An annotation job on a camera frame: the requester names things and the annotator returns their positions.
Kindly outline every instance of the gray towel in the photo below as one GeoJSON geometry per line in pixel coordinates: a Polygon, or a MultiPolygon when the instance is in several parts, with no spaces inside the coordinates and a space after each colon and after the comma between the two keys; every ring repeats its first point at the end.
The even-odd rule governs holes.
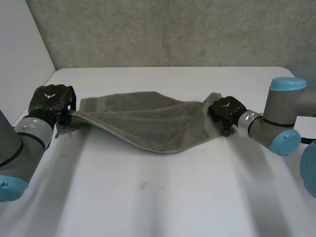
{"type": "Polygon", "coordinates": [[[89,123],[145,150],[181,152],[221,136],[208,114],[221,97],[211,93],[204,102],[183,102],[157,92],[135,92],[82,99],[71,125],[58,126],[56,137],[89,123]]]}

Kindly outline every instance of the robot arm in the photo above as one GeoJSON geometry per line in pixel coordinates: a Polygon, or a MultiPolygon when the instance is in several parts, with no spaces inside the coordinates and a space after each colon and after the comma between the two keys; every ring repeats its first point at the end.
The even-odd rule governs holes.
{"type": "Polygon", "coordinates": [[[272,80],[263,115],[246,107],[234,97],[221,98],[209,107],[210,115],[224,124],[224,135],[232,125],[272,152],[287,156],[301,144],[293,129],[297,116],[316,115],[316,87],[307,88],[298,78],[272,80]]]}
{"type": "Polygon", "coordinates": [[[0,201],[19,199],[48,149],[55,124],[70,123],[68,106],[76,110],[71,86],[49,85],[36,89],[29,115],[12,128],[0,111],[0,201]]]}

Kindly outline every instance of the light blue cap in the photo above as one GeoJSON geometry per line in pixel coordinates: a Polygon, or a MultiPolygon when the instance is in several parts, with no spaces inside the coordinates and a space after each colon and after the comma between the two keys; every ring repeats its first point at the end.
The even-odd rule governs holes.
{"type": "Polygon", "coordinates": [[[301,136],[296,130],[286,130],[280,133],[271,143],[270,150],[280,156],[290,155],[301,144],[301,136]]]}
{"type": "Polygon", "coordinates": [[[301,90],[306,87],[306,81],[300,78],[274,78],[271,82],[269,90],[284,92],[301,90]]]}
{"type": "Polygon", "coordinates": [[[0,175],[0,202],[19,199],[29,184],[22,179],[0,175]]]}
{"type": "Polygon", "coordinates": [[[304,150],[300,172],[305,189],[316,198],[316,142],[310,143],[304,150]]]}

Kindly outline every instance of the white table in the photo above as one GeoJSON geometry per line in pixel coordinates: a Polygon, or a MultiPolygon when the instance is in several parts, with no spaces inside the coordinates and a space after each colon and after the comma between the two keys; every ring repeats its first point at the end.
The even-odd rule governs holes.
{"type": "MultiPolygon", "coordinates": [[[[203,101],[232,95],[262,112],[279,67],[86,68],[57,71],[80,99],[158,91],[203,101]]],[[[299,131],[308,132],[301,124],[299,131]]],[[[0,205],[2,237],[316,236],[316,199],[287,158],[238,134],[185,152],[143,151],[99,128],[53,140],[22,198],[0,205]]]]}

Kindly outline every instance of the gray wall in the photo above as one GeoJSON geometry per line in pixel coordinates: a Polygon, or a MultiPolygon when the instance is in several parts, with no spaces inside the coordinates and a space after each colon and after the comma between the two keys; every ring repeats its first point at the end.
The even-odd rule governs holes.
{"type": "Polygon", "coordinates": [[[27,0],[56,69],[282,66],[316,78],[316,0],[27,0]]]}

